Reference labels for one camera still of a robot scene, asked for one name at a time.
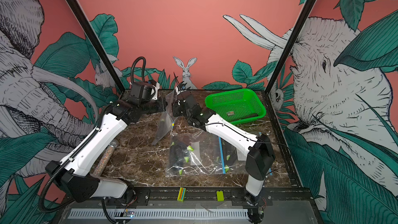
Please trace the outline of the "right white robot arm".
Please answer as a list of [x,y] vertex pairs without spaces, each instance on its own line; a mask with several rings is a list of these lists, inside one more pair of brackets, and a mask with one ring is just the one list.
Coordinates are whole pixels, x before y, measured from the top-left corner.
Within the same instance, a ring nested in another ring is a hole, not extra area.
[[267,135],[248,133],[223,119],[214,110],[200,107],[193,94],[187,90],[174,90],[172,111],[174,117],[185,117],[189,125],[214,134],[239,150],[246,157],[246,192],[253,197],[259,196],[275,161],[272,143]]

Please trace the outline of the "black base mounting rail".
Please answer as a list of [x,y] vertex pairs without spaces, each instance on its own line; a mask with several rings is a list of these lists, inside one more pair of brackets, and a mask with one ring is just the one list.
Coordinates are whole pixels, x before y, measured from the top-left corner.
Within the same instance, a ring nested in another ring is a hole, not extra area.
[[186,193],[183,202],[177,201],[180,187],[128,187],[121,197],[112,196],[115,190],[107,192],[104,196],[89,196],[86,193],[80,193],[75,196],[74,202],[68,207],[89,206],[89,204],[99,205],[101,199],[105,198],[107,206],[116,207],[139,207],[149,206],[150,203],[167,201],[178,204],[188,203],[216,203],[217,191],[223,191],[224,201],[220,203],[231,203],[234,207],[242,208],[260,208],[273,206],[278,202],[304,202],[315,206],[315,200],[308,188],[269,188],[261,190],[258,197],[248,195],[243,187],[184,187]]

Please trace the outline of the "striped colour block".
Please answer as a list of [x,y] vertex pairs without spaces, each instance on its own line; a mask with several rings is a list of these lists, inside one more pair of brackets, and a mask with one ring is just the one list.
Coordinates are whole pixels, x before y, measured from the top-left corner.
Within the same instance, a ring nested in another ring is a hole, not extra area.
[[186,188],[180,187],[179,192],[178,192],[177,201],[183,202],[184,201],[184,197],[185,197],[185,193],[186,193]]

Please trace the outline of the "green small block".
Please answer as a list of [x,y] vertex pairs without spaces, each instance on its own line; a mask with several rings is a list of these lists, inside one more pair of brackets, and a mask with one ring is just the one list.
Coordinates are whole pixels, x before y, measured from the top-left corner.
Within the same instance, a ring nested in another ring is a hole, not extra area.
[[217,201],[218,202],[223,202],[224,201],[224,193],[223,191],[217,191],[216,192],[216,196],[217,196]]

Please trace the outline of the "white perforated rail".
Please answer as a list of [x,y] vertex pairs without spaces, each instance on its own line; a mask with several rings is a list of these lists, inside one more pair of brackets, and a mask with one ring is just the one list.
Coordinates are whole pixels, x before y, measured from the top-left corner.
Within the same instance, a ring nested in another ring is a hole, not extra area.
[[[238,219],[248,220],[248,211],[244,209],[174,209],[174,208],[131,208],[110,209],[108,215],[117,220],[122,219],[183,219],[213,220]],[[106,219],[105,213],[99,208],[74,208],[68,219]]]

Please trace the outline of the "dark purple eggplant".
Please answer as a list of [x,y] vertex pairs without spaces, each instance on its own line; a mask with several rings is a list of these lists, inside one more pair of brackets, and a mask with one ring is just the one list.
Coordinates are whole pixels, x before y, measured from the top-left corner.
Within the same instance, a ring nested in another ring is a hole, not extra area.
[[222,143],[224,170],[227,173],[237,161],[236,148],[229,143]]

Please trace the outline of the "green plastic basket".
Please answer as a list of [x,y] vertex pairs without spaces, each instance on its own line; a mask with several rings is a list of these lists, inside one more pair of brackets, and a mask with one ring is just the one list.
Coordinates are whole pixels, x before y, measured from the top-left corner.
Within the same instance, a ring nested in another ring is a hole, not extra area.
[[[208,95],[205,98],[205,105],[233,125],[254,122],[266,115],[263,103],[251,89],[238,89]],[[234,112],[235,115],[227,116],[227,112]],[[240,119],[253,113],[257,113],[258,117]]]

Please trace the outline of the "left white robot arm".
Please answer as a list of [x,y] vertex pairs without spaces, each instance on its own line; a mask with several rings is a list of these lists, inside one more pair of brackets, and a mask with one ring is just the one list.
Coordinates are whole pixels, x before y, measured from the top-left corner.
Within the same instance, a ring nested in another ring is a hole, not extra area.
[[142,115],[165,111],[167,102],[158,97],[160,84],[154,80],[132,83],[130,94],[109,104],[100,114],[94,129],[61,161],[46,166],[53,182],[76,202],[90,198],[131,197],[131,187],[120,179],[90,174],[97,158],[128,125],[137,123]]

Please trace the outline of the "black frame post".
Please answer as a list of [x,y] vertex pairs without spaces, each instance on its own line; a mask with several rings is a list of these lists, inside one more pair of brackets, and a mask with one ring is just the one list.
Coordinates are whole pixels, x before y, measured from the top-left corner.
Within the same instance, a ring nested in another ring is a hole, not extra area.
[[78,0],[66,0],[66,2],[69,5],[70,9],[72,10],[73,14],[75,15],[80,26],[82,27],[84,33],[87,35],[87,38],[89,39],[90,43],[92,44],[95,52],[101,58],[101,61],[104,63],[105,67],[107,68],[108,72],[110,73],[110,76],[112,77],[113,81],[115,82],[117,89],[119,89],[119,91],[121,93],[124,93],[125,87],[124,87],[122,81],[120,80],[119,76],[117,75],[117,73],[113,67],[113,64],[110,62],[104,47],[102,46],[91,23],[89,22],[86,14],[84,13],[80,3],[78,2]]
[[270,81],[268,82],[268,85],[264,91],[265,95],[269,95],[271,92],[271,89],[277,80],[278,74],[281,72],[282,68],[284,67],[284,64],[287,60],[287,58],[290,56],[290,52],[294,46],[294,43],[296,42],[298,35],[300,34],[306,19],[309,17],[315,3],[317,0],[306,0],[304,3],[304,6],[300,12],[300,15],[298,16],[298,19],[295,23],[295,26],[293,27],[293,30],[290,34],[290,37],[287,41],[287,44],[285,45],[285,48],[283,49],[283,52],[281,54],[281,57],[276,64],[275,70],[272,74],[272,77]]

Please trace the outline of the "right black frame post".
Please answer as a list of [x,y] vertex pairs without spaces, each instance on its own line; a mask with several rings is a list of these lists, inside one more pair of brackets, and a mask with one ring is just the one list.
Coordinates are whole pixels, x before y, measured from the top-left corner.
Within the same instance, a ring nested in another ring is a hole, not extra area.
[[276,64],[275,70],[272,74],[272,77],[270,81],[268,82],[268,85],[264,91],[265,95],[269,95],[271,92],[271,89],[277,80],[278,74],[281,72],[282,68],[284,67],[284,64],[287,60],[287,58],[290,56],[290,52],[294,46],[294,43],[296,42],[298,35],[300,34],[306,19],[309,17],[315,3],[317,0],[306,0],[304,3],[304,6],[300,12],[300,15],[298,16],[298,19],[295,23],[295,26],[293,27],[293,30],[290,34],[290,37],[287,41],[287,44],[285,45],[285,48],[283,49],[283,52],[281,54],[281,57]]

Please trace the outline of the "left black frame post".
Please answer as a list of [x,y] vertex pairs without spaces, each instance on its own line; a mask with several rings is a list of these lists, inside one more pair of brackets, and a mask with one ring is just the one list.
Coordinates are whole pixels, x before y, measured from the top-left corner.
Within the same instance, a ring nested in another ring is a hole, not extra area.
[[107,68],[108,72],[110,73],[110,76],[112,77],[113,81],[115,82],[117,89],[119,89],[119,91],[121,93],[124,93],[125,87],[124,87],[122,81],[120,80],[119,76],[117,75],[117,73],[113,67],[113,64],[110,62],[104,47],[102,46],[91,23],[89,22],[86,14],[84,13],[80,3],[78,2],[78,0],[66,0],[66,2],[69,5],[70,9],[72,10],[73,14],[75,15],[80,26],[82,27],[84,33],[87,35],[87,38],[89,39],[90,43],[92,44],[95,52],[101,58],[101,61],[104,63],[105,67]]

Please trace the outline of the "clear zip bag blue zipper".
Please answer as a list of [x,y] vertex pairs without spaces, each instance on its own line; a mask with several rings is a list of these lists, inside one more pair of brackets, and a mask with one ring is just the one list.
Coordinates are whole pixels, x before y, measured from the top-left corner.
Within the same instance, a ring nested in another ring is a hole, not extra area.
[[216,172],[221,174],[243,174],[260,180],[265,179],[275,161],[275,153],[268,136],[254,136],[256,142],[244,152],[218,138],[219,152],[216,153]]

